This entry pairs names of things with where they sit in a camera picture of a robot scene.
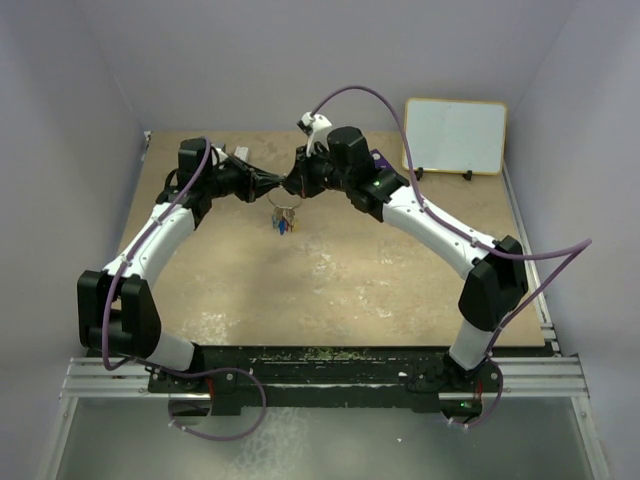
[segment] key ring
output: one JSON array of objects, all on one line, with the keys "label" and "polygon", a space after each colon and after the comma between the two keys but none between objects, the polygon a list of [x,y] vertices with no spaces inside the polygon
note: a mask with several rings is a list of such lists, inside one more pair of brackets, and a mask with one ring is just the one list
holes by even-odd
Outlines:
[{"label": "key ring", "polygon": [[[284,187],[282,185],[280,185],[277,190],[276,189],[274,189],[274,190],[275,191],[285,191],[286,192],[286,190],[284,189]],[[274,190],[271,190],[271,191],[269,191],[269,193],[267,193],[267,200],[269,200],[269,203],[271,205],[273,205],[274,207],[281,208],[283,210],[295,210],[296,208],[300,207],[300,205],[302,205],[302,197],[296,197],[295,195],[291,195],[291,196],[298,199],[298,202],[297,202],[296,205],[289,206],[289,207],[279,205],[278,203],[276,203],[273,200],[273,198],[271,198],[271,192],[273,192]]]},{"label": "key ring", "polygon": [[276,202],[272,198],[271,192],[273,192],[273,190],[267,193],[267,200],[273,205],[273,214],[271,215],[273,229],[278,230],[280,235],[284,235],[285,232],[293,232],[296,226],[296,209],[302,205],[302,198],[296,197],[298,200],[294,205],[284,205],[283,203]]}]

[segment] whiteboard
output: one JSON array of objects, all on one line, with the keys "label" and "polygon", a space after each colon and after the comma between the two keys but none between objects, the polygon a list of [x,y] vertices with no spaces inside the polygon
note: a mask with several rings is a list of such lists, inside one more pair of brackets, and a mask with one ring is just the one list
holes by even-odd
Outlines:
[{"label": "whiteboard", "polygon": [[414,168],[426,171],[500,173],[506,127],[504,103],[411,98],[405,110]]}]

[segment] white wall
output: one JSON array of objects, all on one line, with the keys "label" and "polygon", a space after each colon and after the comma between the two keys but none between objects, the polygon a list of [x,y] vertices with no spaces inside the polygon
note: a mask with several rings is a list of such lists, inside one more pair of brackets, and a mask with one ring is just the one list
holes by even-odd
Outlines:
[{"label": "white wall", "polygon": [[0,2],[0,465],[33,478],[66,364],[75,282],[123,227],[142,130],[69,0]]},{"label": "white wall", "polygon": [[[575,0],[78,2],[145,128],[289,130],[349,83],[515,106]],[[334,122],[393,128],[349,95]]]},{"label": "white wall", "polygon": [[534,250],[593,237],[548,301],[618,479],[640,475],[639,88],[640,2],[582,1],[513,116],[508,153]]}]

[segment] wooden tabletop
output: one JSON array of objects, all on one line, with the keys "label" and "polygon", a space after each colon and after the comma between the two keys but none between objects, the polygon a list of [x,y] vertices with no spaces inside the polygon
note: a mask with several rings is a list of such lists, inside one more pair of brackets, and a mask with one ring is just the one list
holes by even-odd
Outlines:
[{"label": "wooden tabletop", "polygon": [[[122,239],[124,247],[148,219],[180,142],[207,135],[250,149],[257,167],[285,174],[300,132],[153,132]],[[366,133],[402,172],[400,137]],[[422,192],[469,226],[517,237],[502,178],[426,174]],[[272,228],[266,198],[247,205],[214,200],[200,227],[178,248],[154,288],[163,326],[200,344],[450,345],[462,317],[463,281],[417,240],[356,211],[344,194],[305,200],[297,230]],[[499,344],[544,343],[530,306]]]}]

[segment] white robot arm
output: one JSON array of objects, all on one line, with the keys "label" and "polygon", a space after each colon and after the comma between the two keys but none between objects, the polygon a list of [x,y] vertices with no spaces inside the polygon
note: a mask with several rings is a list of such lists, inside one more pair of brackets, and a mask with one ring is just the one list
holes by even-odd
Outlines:
[{"label": "white robot arm", "polygon": [[[155,231],[137,250],[122,274],[122,312],[116,315],[122,320],[119,330],[113,331],[110,323],[110,349],[114,353],[146,358],[174,370],[189,369],[194,345],[162,331],[150,289],[178,245],[197,228],[209,210],[211,200],[235,194],[243,201],[252,202],[278,186],[303,198],[331,189],[345,192],[356,209],[416,238],[465,280],[459,301],[464,320],[447,357],[463,374],[473,372],[483,362],[500,321],[517,306],[528,289],[523,262],[487,254],[425,215],[404,177],[375,166],[360,130],[354,127],[334,129],[325,117],[316,115],[312,119],[310,114],[305,114],[298,125],[307,134],[308,142],[296,150],[294,168],[286,178],[249,167],[233,156],[225,157],[224,161],[203,171],[202,178],[194,184],[186,200],[176,205],[159,224],[160,214],[166,210],[172,194],[178,191],[176,187],[165,188],[143,229],[156,224]],[[197,140],[183,142],[181,146],[178,188],[195,171],[194,159],[202,157],[197,154],[202,145],[194,142]],[[513,238],[497,241],[474,231],[428,200],[424,201],[438,217],[472,233],[474,242],[477,239],[508,253],[522,253],[520,244]],[[99,349],[101,311],[106,308],[101,292],[136,239],[101,272],[85,272],[78,282],[80,337],[86,347]],[[133,312],[130,315],[125,312],[127,306]]]}]

